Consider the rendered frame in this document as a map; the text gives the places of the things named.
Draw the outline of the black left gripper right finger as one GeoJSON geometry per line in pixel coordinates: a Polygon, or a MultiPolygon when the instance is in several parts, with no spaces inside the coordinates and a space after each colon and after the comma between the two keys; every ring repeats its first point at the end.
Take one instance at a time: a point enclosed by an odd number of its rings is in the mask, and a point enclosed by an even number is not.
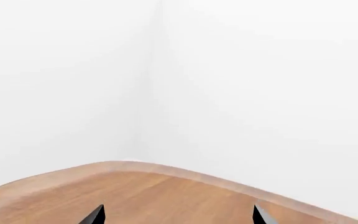
{"type": "Polygon", "coordinates": [[[254,205],[252,213],[253,224],[278,224],[263,208],[254,205]]]}

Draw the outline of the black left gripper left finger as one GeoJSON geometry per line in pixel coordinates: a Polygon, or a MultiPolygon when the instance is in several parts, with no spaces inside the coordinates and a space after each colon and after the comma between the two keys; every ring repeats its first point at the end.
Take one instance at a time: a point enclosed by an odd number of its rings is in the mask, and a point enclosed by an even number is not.
{"type": "Polygon", "coordinates": [[[104,205],[99,205],[88,216],[86,216],[79,224],[104,224],[105,211],[104,205]]]}

